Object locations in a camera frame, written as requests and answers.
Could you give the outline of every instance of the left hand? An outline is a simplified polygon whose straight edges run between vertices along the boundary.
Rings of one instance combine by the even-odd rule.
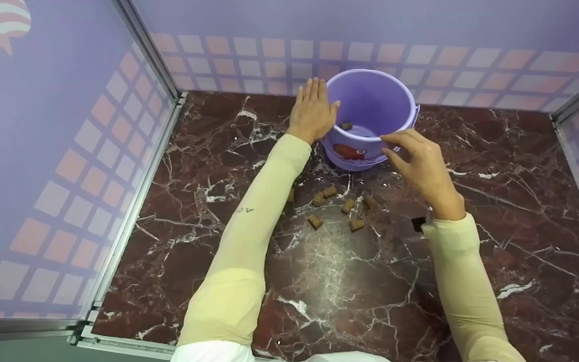
[[[288,135],[293,135],[312,145],[334,127],[340,101],[328,103],[326,81],[310,78],[299,87],[296,103],[289,117]]]

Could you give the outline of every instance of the bucket rim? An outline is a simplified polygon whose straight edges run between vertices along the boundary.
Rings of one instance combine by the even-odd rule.
[[[415,115],[417,112],[417,103],[414,101],[414,96],[412,95],[412,92],[408,89],[408,87],[406,87],[406,85],[404,85],[404,83],[402,83],[402,81],[397,79],[395,76],[392,76],[392,75],[390,75],[384,71],[380,71],[380,70],[348,69],[348,70],[342,71],[341,73],[330,78],[330,80],[328,80],[328,82],[326,84],[329,87],[332,82],[334,82],[338,78],[341,78],[342,76],[350,74],[350,73],[374,73],[376,75],[383,76],[384,78],[388,78],[388,79],[392,80],[393,82],[395,82],[397,85],[399,85],[399,87],[401,87],[401,89],[404,90],[404,92],[408,96],[408,101],[411,105],[411,110],[410,110],[410,114],[408,115],[408,119],[406,120],[405,124],[403,126],[401,126],[398,130],[394,130],[392,133],[407,130],[408,128],[410,128],[412,126],[412,124],[415,121],[414,119],[415,119]],[[354,140],[365,141],[365,142],[382,142],[380,137],[363,137],[363,136],[352,135],[351,133],[344,131],[342,128],[340,128],[336,124],[334,125],[333,130],[335,130],[335,132],[339,133],[340,135],[345,135],[346,137],[350,137]]]

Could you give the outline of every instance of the hand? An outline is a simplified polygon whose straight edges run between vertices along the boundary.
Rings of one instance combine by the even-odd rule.
[[[455,185],[448,176],[438,144],[415,130],[383,135],[381,140],[387,144],[397,144],[412,155],[412,160],[408,163],[392,149],[383,149],[383,153],[404,175],[408,184],[432,206],[435,218],[461,220],[466,216],[464,197],[455,190]]]
[[[340,101],[328,103],[326,81],[310,78],[299,87],[287,133],[312,145],[334,127]]]

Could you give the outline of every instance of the red fish sticker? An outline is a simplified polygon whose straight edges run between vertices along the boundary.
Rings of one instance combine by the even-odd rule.
[[[365,149],[356,149],[340,143],[334,145],[334,151],[344,160],[363,160],[366,152]]]
[[[23,37],[30,30],[30,12],[24,0],[0,0],[0,48],[12,55],[10,38]]]

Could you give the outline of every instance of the striped fish illustration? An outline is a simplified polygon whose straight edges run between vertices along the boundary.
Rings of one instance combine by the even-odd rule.
[[[23,37],[30,30],[30,12],[24,0],[0,0],[0,48],[12,55],[10,38]]]

